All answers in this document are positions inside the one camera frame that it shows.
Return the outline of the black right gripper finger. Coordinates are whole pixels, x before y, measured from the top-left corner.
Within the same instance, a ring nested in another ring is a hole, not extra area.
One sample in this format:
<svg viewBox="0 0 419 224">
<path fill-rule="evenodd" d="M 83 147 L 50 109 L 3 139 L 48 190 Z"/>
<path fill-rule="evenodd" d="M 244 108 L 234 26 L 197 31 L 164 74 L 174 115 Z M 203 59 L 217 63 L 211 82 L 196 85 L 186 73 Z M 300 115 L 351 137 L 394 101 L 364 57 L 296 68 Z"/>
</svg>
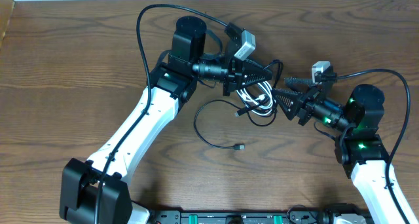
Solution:
<svg viewBox="0 0 419 224">
<path fill-rule="evenodd" d="M 295 88 L 298 84 L 305 84 L 308 87 L 316 85 L 312 79 L 302 79 L 296 77 L 286 77 L 284 79 L 284 83 L 288 88 Z"/>
<path fill-rule="evenodd" d="M 294 119 L 302 107 L 302 92 L 273 88 L 272 97 L 290 121 Z"/>
</svg>

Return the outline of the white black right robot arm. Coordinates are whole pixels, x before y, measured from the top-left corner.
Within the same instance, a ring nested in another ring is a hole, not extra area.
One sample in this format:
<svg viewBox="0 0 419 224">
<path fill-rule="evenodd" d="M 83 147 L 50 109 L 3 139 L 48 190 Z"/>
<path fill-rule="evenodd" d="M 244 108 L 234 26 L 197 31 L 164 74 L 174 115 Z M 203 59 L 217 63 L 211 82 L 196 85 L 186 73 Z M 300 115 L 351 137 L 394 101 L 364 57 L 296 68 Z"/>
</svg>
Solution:
<svg viewBox="0 0 419 224">
<path fill-rule="evenodd" d="M 289 120 L 297 117 L 304 126 L 315 119 L 340 132 L 333 137 L 336 159 L 361 194 L 374 223 L 417 223 L 392 164 L 409 122 L 410 90 L 400 73 L 388 72 L 404 84 L 407 100 L 403 125 L 391 151 L 386 150 L 377 133 L 384 115 L 383 91 L 371 84 L 359 84 L 345 104 L 329 99 L 333 85 L 344 78 L 329 62 L 314 65 L 309 79 L 286 78 L 287 87 L 273 89 L 272 96 Z"/>
</svg>

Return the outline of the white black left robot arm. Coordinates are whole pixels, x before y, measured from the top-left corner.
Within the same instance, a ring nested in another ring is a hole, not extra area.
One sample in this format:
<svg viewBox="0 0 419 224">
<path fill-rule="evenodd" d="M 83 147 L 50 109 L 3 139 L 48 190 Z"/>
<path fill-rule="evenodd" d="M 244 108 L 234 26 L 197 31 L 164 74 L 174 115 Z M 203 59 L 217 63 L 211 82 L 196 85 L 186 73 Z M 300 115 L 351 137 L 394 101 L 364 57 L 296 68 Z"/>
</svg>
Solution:
<svg viewBox="0 0 419 224">
<path fill-rule="evenodd" d="M 59 215 L 70 223 L 146 223 L 149 210 L 130 197 L 134 172 L 161 130 L 172 121 L 199 81 L 220 82 L 223 94 L 272 78 L 251 59 L 255 36 L 234 24 L 225 27 L 227 46 L 206 54 L 210 36 L 195 16 L 178 19 L 169 50 L 150 72 L 147 87 L 115 134 L 86 161 L 71 159 L 62 172 Z"/>
</svg>

